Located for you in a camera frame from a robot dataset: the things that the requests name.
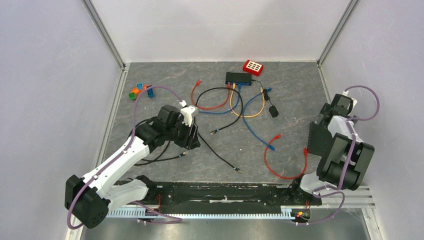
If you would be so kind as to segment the black network switch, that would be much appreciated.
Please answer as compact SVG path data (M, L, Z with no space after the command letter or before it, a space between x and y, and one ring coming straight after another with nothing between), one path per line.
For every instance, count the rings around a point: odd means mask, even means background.
M252 85L252 75L245 72L226 72L225 76L226 84L240 84L244 86Z

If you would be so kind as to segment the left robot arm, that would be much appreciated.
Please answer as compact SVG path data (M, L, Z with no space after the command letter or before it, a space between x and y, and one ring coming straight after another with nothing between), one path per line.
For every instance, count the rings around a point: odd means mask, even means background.
M82 177L70 176L65 183L64 206L67 218L76 217L82 226L98 226L115 209L134 201L153 203L157 198L155 184L141 176L129 183L115 183L142 158L147 157L166 141L192 150L200 146L193 105L178 109L165 105L156 117L138 124L126 142L102 164Z

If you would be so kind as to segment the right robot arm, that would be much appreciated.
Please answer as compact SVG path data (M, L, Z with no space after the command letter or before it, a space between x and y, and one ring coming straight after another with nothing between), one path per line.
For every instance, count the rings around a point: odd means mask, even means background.
M356 190L362 183L374 155L374 146L365 143L354 127L358 121L350 116L356 100L336 94L331 103L325 103L317 119L309 124L307 152L319 156L313 173L295 178L289 189L289 199L302 204L330 185L338 190Z

